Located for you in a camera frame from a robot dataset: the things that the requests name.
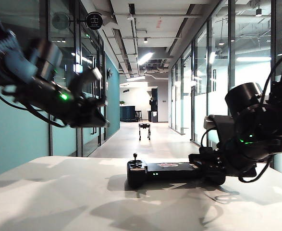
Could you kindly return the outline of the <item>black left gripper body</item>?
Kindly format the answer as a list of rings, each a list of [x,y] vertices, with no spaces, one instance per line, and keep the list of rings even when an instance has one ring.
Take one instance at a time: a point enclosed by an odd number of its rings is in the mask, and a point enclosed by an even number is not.
[[[86,103],[86,97],[82,93],[84,80],[73,79],[68,88],[55,82],[34,79],[31,83],[18,87],[18,102],[36,117],[56,127],[61,125],[50,121],[33,107],[38,107],[63,124],[72,128],[94,127],[92,124],[95,107]]]

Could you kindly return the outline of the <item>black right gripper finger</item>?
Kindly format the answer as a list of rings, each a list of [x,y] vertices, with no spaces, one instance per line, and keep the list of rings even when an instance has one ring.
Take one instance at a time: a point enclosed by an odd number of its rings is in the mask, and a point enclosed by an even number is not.
[[[203,156],[201,154],[190,154],[188,156],[189,163],[194,166],[202,166],[203,165]]]

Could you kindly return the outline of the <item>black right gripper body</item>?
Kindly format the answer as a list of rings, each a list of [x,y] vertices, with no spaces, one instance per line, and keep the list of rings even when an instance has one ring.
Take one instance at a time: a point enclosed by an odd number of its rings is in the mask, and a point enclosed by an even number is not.
[[[255,177],[256,162],[240,153],[232,135],[219,136],[217,149],[200,147],[201,169],[208,178]]]

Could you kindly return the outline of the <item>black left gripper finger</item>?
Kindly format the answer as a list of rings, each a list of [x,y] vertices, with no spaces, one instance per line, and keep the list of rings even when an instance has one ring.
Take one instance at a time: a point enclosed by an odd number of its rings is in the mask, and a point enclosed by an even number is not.
[[[92,118],[94,127],[109,127],[110,122],[101,114],[101,112],[94,112]]]
[[[91,107],[102,107],[107,105],[107,98],[105,96],[102,96],[99,99],[95,97],[89,97],[86,99],[86,103]]]

